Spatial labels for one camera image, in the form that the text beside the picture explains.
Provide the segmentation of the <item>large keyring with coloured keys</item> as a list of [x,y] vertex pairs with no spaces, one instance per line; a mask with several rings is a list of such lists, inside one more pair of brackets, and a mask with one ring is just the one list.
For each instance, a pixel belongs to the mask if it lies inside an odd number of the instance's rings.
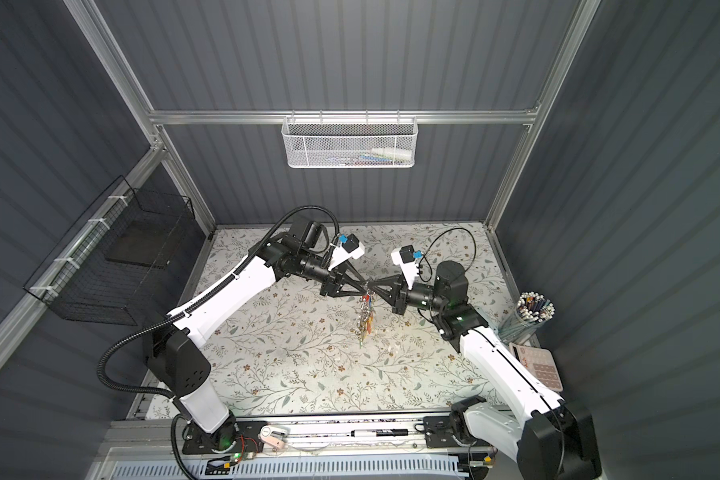
[[367,337],[372,333],[374,321],[374,294],[366,292],[359,300],[357,334],[359,344],[363,345]]

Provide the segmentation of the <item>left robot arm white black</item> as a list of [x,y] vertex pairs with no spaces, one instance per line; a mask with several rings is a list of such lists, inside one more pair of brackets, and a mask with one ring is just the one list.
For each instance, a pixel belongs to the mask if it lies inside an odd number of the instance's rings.
[[329,297],[347,296],[343,288],[348,285],[355,294],[362,293],[351,262],[365,254],[364,244],[357,235],[338,231],[320,250],[315,240],[322,230],[318,222],[295,214],[288,230],[266,233],[228,273],[171,310],[167,323],[146,335],[148,370],[201,432],[217,434],[234,423],[215,388],[206,344],[249,301],[291,276],[318,282]]

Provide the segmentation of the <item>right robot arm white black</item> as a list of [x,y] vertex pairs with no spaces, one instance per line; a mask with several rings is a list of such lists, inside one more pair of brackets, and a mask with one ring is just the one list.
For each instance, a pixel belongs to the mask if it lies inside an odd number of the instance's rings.
[[441,263],[431,285],[416,281],[418,268],[371,280],[369,290],[394,313],[426,310],[441,337],[486,377],[509,407],[499,411],[471,397],[454,404],[451,422],[459,442],[484,441],[518,465],[525,479],[598,479],[602,463],[594,421],[582,405],[565,401],[534,377],[469,303],[465,268]]

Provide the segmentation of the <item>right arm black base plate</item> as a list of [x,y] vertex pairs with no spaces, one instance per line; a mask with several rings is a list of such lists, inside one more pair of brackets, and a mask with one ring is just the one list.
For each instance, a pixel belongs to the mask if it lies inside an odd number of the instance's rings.
[[492,444],[469,434],[466,427],[450,415],[425,416],[422,420],[426,446],[434,448],[492,447]]

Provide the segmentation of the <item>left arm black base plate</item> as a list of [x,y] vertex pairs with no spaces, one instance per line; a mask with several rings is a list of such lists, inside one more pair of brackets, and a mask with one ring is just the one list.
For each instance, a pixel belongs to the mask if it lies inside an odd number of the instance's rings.
[[225,423],[217,432],[207,433],[194,423],[181,433],[181,453],[185,455],[260,453],[263,442],[258,435],[268,423],[240,421]]

